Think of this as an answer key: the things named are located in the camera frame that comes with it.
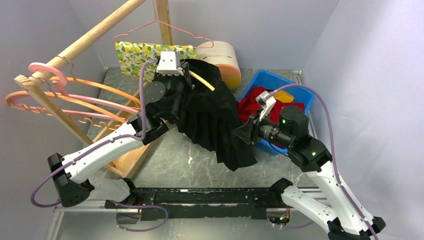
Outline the orange wavy hanger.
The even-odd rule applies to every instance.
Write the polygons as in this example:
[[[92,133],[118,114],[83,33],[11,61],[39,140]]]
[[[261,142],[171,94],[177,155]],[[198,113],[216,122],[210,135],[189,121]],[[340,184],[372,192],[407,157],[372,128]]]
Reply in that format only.
[[[11,107],[11,108],[15,108],[15,109],[19,109],[19,110],[24,110],[24,111],[29,111],[29,112],[33,112],[33,113],[37,113],[37,114],[46,114],[48,116],[52,116],[53,112],[51,110],[48,110],[46,107],[39,105],[30,105],[27,103],[26,99],[28,99],[30,97],[30,94],[26,91],[16,91],[16,92],[12,92],[10,94],[8,94],[5,97],[5,101],[6,104]],[[60,106],[60,110],[63,112],[63,110],[72,110],[72,111],[81,111],[81,112],[90,112],[92,113],[93,110],[86,108],[84,106],[81,105],[77,105],[71,102],[67,102],[64,100],[60,100],[60,99],[55,99],[55,98],[49,98],[50,100],[54,101],[55,103],[58,103]],[[111,109],[114,109],[112,107],[109,106],[102,106],[102,109],[105,109],[113,114],[118,115],[117,113],[111,111]],[[115,120],[106,120],[106,119],[101,119],[101,118],[87,118],[87,117],[83,117],[83,116],[69,116],[66,113],[64,113],[67,117],[69,117],[71,120],[76,120],[77,122],[80,123],[92,123],[94,124],[96,127],[105,127],[107,125],[107,121],[115,121]],[[127,116],[119,116],[119,117],[123,117],[126,119],[126,121],[128,120]],[[118,126],[122,125],[124,122],[118,122],[115,121],[114,124],[112,124],[111,128],[112,129],[116,129]]]

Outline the red pleated skirt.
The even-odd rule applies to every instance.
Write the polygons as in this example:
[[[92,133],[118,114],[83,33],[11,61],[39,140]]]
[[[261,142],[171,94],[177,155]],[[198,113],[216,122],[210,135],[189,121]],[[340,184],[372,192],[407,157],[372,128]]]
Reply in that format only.
[[[263,86],[253,87],[248,91],[247,95],[241,101],[236,103],[237,113],[243,124],[248,121],[251,115],[256,114],[257,111],[261,108],[256,101],[256,97],[265,90],[267,92],[271,92],[271,90],[265,89]],[[272,123],[278,123],[281,110],[289,106],[298,107],[302,110],[303,113],[305,113],[305,104],[302,102],[295,102],[293,100],[293,102],[290,103],[283,103],[276,100],[274,107],[269,113],[269,121]]]

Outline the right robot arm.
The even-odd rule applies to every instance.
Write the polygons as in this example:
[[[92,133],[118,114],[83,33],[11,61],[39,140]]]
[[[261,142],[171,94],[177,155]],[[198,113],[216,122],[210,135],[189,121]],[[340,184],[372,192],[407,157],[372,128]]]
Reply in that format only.
[[[370,214],[353,195],[335,170],[330,151],[309,134],[309,118],[297,106],[284,107],[274,123],[251,115],[232,135],[247,144],[264,139],[287,148],[291,162],[318,186],[329,206],[301,191],[291,181],[281,178],[271,187],[270,202],[275,207],[293,207],[319,225],[330,240],[369,240],[386,223]]]

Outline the yellow skirt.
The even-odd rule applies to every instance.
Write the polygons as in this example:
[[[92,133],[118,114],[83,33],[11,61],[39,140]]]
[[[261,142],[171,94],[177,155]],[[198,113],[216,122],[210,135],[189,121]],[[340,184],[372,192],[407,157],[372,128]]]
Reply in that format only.
[[[292,103],[293,101],[294,101],[294,96],[293,95],[291,95],[291,94],[289,94],[289,93],[287,93],[286,91],[284,91],[284,90],[280,90],[280,91],[278,91],[277,93],[275,93],[274,95],[273,95],[273,97],[276,99],[276,100],[278,100],[278,101],[280,101],[280,102],[282,102],[282,103]]]

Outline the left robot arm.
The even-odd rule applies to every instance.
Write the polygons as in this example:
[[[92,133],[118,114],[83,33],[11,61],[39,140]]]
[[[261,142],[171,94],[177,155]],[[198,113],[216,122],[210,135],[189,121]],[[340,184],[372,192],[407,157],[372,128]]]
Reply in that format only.
[[[134,207],[139,194],[129,180],[96,178],[94,173],[164,135],[169,130],[167,123],[178,120],[183,99],[192,90],[191,83],[187,74],[157,73],[143,90],[145,110],[138,111],[99,142],[65,156],[51,155],[47,161],[60,205],[69,208],[86,200],[108,200]]]

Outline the pink plastic hanger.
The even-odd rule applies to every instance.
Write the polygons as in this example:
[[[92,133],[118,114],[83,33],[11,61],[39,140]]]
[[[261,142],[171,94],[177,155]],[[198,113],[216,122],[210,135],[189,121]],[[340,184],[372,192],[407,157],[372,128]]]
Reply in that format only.
[[[61,75],[61,73],[63,73],[60,70],[54,68],[53,66],[50,66],[48,64],[41,63],[41,62],[31,63],[29,65],[28,69],[29,69],[29,71],[31,71],[33,73],[35,73],[38,70],[45,70],[45,71],[48,71],[48,72],[54,74],[53,77],[59,77]],[[112,121],[117,121],[119,123],[123,123],[123,122],[126,121],[126,119],[124,117],[120,117],[117,114],[112,113],[108,110],[105,110],[101,107],[106,106],[106,107],[110,107],[110,108],[113,108],[113,109],[118,109],[118,110],[124,111],[125,113],[133,114],[133,115],[137,114],[138,111],[141,109],[141,107],[137,107],[136,105],[135,106],[127,106],[127,105],[123,105],[123,104],[116,103],[116,102],[113,102],[113,101],[102,100],[102,99],[99,99],[99,98],[89,97],[89,96],[85,96],[85,95],[70,94],[69,92],[67,92],[66,86],[64,87],[65,90],[61,90],[62,92],[60,92],[54,86],[52,80],[50,80],[50,79],[49,80],[43,80],[43,82],[45,82],[49,87],[49,91],[44,92],[44,94],[48,98],[66,101],[66,102],[73,103],[73,104],[76,104],[76,105],[80,105],[80,106],[83,106],[83,107],[88,108],[90,110],[93,110],[93,112],[86,112],[86,111],[75,111],[75,110],[64,109],[63,112],[65,114],[69,115],[69,116],[74,116],[74,117],[80,116],[80,117],[85,117],[85,118],[98,118],[98,119],[112,120]]]

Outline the black garment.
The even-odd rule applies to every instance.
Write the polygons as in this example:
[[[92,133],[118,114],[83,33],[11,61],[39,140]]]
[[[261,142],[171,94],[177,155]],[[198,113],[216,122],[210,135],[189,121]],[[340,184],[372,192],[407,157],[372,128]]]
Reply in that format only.
[[[231,170],[250,167],[258,161],[252,147],[232,134],[242,125],[237,112],[236,99],[222,80],[219,68],[199,59],[188,59],[188,69],[197,74],[214,90],[197,79],[182,104],[176,124],[194,144],[215,152],[216,161]]]

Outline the yellow hanger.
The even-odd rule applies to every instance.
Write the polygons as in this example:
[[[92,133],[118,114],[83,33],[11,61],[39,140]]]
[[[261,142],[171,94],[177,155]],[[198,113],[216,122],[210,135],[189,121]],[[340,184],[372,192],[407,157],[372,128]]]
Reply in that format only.
[[[212,83],[210,83],[206,78],[204,78],[205,73],[208,73],[208,69],[200,65],[189,65],[188,63],[182,67],[184,84],[188,86],[189,89],[193,89],[193,81],[195,81],[206,87],[210,91],[215,91],[216,88]]]

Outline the orange hanger with red skirt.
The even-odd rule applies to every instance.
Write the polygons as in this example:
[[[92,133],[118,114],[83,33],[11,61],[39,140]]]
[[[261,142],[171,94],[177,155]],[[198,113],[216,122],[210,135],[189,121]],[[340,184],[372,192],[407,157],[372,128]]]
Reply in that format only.
[[[59,90],[60,93],[62,93],[62,90],[65,90],[65,86],[68,83],[68,80],[70,80],[71,82],[81,83],[81,84],[84,84],[84,85],[96,87],[96,88],[99,88],[99,89],[102,89],[102,90],[106,90],[106,91],[115,93],[117,95],[120,95],[124,98],[129,99],[130,101],[133,101],[137,107],[141,107],[140,100],[133,95],[130,95],[130,94],[123,92],[121,90],[118,90],[116,88],[104,85],[102,83],[97,83],[97,82],[93,82],[93,81],[75,78],[75,75],[72,73],[72,70],[75,68],[73,62],[63,55],[56,55],[56,57],[65,59],[66,61],[68,61],[72,65],[72,69],[70,70],[71,77],[67,77],[66,75],[61,73],[60,76],[54,76],[54,77],[50,78],[53,85],[56,87],[57,90]]]

